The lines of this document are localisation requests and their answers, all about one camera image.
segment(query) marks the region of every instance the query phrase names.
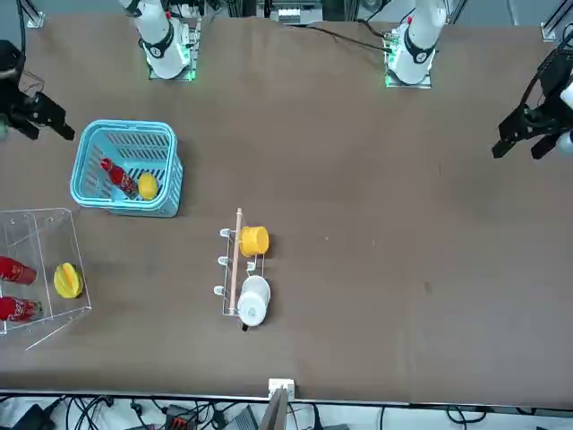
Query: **floor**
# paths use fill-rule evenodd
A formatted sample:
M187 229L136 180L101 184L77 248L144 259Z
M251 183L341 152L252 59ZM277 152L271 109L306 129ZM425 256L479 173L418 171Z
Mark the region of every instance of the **floor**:
M13 426L21 415L34 403L42 407L48 406L55 398L19 398L10 399L0 405L0 426ZM158 425L160 428L164 424L165 418L161 411L149 400L138 400L143 408L142 420L150 425ZM56 429L65 429L65 413L68 400L64 400L54 411L52 419L56 423ZM166 406L170 402L158 400L159 406ZM194 403L187 401L177 401L175 404L192 408ZM222 409L228 403L220 403L218 409ZM230 408L226 413L227 422L230 422L234 416L239 414L245 404L237 404ZM257 423L261 422L265 411L264 404L252 404L252 412ZM304 404L293 404L293 411L296 415L296 423L292 414L287 416L286 428L288 430L306 430L313 428L314 415L312 407ZM321 423L326 426L347 425L350 430L378 430L380 428L381 408L376 407L358 407L358 406L331 406L320 405L319 412ZM70 409L69 423L74 428L80 411L74 406ZM466 419L479 417L481 414L466 413ZM106 407L99 408L93 418L94 424L100 430L123 430L132 429L141 426L133 410L130 409L129 400L116 400L111 409ZM84 421L83 429L88 429L89 425ZM212 427L205 427L203 430L210 430ZM421 409L403 409L403 408L386 408L384 411L383 430L397 429L435 429L435 430L462 430L463 426L449 421L443 410L421 410ZM573 428L573 417L537 417L537 416L520 416L509 414L488 414L484 421L478 424L468 425L469 430L564 430Z

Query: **red can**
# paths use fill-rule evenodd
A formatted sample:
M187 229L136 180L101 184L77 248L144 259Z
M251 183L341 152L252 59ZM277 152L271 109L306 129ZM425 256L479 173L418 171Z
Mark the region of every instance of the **red can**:
M36 271L12 258L0 257L0 280L29 285L36 280Z
M135 182L125 170L114 164L111 159L101 159L99 164L101 168L106 170L109 180L113 185L122 190L128 198L137 198L139 195L137 182Z
M0 297L0 321L28 322L41 318L42 304L16 297Z

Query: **clear acrylic box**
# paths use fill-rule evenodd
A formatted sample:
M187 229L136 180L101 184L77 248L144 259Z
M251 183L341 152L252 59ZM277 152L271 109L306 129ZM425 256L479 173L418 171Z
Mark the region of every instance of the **clear acrylic box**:
M44 312L33 322L0 322L2 348L33 348L91 309L71 211L0 211L0 255L38 274L29 286L0 280L0 297L39 301ZM76 268L83 282L83 291L74 299L61 297L54 286L56 267L64 262Z

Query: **yellow cup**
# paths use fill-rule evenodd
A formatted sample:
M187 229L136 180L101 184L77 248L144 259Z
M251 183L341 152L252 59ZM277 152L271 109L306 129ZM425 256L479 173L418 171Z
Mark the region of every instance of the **yellow cup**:
M239 245L245 257L265 254L269 250L269 232L265 227L243 227Z

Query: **brown table surface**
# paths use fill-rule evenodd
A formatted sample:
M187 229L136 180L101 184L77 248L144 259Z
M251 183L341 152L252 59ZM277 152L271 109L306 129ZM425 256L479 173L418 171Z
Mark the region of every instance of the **brown table surface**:
M123 16L29 38L77 134L11 133L4 209L77 208L99 118L173 126L184 185L174 219L76 214L94 310L2 351L2 386L263 396L288 377L305 399L571 406L573 160L490 153L550 48L538 29L446 28L432 90L385 90L380 52L259 19L206 23L192 85L148 82ZM238 206L274 235L269 317L246 334L212 292Z

